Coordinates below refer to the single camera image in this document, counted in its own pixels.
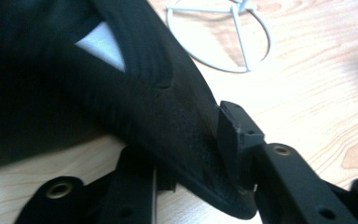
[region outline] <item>black cloth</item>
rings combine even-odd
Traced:
[[[101,20],[125,72],[74,46]],[[0,0],[0,76],[13,73],[65,92],[204,201],[234,217],[255,215],[254,193],[228,179],[208,85],[145,0]]]

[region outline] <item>screw hole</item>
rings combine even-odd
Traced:
[[[274,148],[275,152],[282,155],[282,156],[288,156],[290,155],[290,151],[287,148],[284,147],[275,147]]]
[[[318,209],[318,213],[324,217],[324,218],[327,218],[327,219],[330,219],[330,220],[333,220],[336,218],[336,214],[334,214],[333,211],[331,211],[330,209],[328,208],[325,208],[325,207],[320,207]]]
[[[130,217],[133,215],[133,209],[130,207],[123,207],[123,208],[121,208],[118,215],[122,218]]]
[[[59,199],[72,191],[73,185],[69,182],[60,182],[48,189],[46,196],[50,199]]]

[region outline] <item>black fabric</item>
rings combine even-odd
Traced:
[[[120,44],[125,73],[44,26],[37,13],[0,20],[0,66],[50,80],[201,199],[253,217],[254,194],[237,192],[228,179],[215,140],[218,106],[196,65],[145,0],[93,2]]]

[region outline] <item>light wood floor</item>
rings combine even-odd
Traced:
[[[183,1],[206,6],[214,1]],[[296,148],[323,179],[347,189],[358,178],[358,0],[254,0],[273,34],[268,60],[248,74],[230,74],[197,63],[217,101],[241,105],[268,142]],[[165,0],[151,0],[165,20]],[[180,14],[179,38],[205,57],[241,65],[230,19]],[[266,39],[242,16],[247,46],[256,59]],[[12,223],[34,191],[59,175],[86,184],[114,169],[123,144],[108,134],[0,167],[0,223]],[[179,187],[158,196],[158,223],[260,223],[237,220]]]

